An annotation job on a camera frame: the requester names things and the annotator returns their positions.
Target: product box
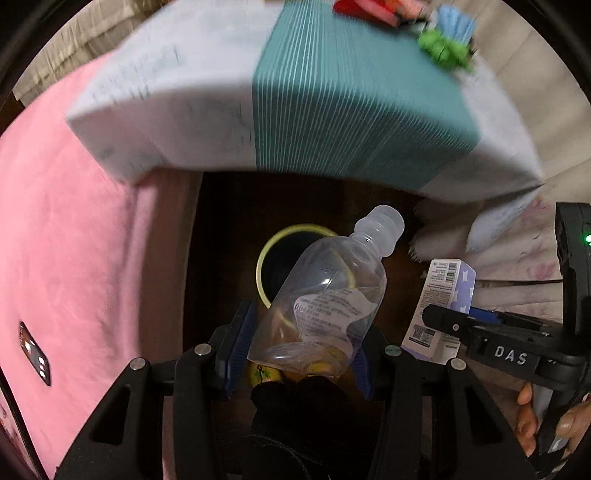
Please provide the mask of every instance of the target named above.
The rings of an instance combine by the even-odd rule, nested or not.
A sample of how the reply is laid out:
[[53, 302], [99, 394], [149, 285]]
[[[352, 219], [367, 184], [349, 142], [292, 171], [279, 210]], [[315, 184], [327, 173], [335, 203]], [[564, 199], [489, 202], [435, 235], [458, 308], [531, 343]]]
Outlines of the product box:
[[461, 260], [436, 258], [431, 261], [425, 286], [408, 327], [402, 348], [420, 360], [445, 364], [457, 355], [460, 341], [425, 327], [421, 315], [427, 305], [439, 305], [467, 313], [472, 304], [476, 273]]

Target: barcode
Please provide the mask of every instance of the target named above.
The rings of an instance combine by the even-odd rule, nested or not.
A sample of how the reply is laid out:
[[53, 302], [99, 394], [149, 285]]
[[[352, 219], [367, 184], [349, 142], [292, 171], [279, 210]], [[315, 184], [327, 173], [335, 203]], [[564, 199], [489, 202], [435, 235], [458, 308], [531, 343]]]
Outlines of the barcode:
[[457, 263], [450, 263], [449, 267], [447, 268], [447, 275], [445, 277], [446, 282], [453, 283], [454, 278], [456, 278], [456, 270]]
[[412, 342], [429, 348], [434, 336], [435, 330], [431, 330], [420, 325], [413, 325], [413, 333], [408, 339]]

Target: bottle label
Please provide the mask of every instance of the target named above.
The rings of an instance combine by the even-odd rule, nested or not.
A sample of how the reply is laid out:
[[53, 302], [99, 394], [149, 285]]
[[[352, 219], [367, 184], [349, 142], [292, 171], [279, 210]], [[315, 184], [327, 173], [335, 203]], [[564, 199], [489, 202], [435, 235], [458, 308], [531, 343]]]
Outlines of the bottle label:
[[332, 345], [351, 359], [353, 344], [347, 327], [376, 307], [357, 288], [342, 288], [299, 297], [294, 303], [294, 316], [303, 342]]

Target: bottle cap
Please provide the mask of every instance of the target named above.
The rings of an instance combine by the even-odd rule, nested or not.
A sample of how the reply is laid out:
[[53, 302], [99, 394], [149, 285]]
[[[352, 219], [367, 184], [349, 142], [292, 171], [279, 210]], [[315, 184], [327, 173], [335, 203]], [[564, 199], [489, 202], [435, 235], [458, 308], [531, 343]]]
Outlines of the bottle cap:
[[355, 233], [362, 233], [368, 237], [382, 258], [392, 255], [402, 232], [404, 232], [402, 215], [388, 205], [378, 205], [355, 224]]

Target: red object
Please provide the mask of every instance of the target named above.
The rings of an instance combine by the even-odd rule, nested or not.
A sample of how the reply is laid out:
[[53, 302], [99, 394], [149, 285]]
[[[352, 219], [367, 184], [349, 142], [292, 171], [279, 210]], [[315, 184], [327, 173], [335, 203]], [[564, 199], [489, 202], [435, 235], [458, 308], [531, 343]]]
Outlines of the red object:
[[333, 11], [391, 27], [397, 27], [400, 24], [400, 19], [395, 13], [387, 8], [385, 3], [376, 0], [360, 0], [359, 2], [356, 0], [338, 0], [333, 5]]
[[333, 11], [397, 27], [403, 19], [416, 20], [425, 5], [421, 0], [338, 0], [333, 5]]

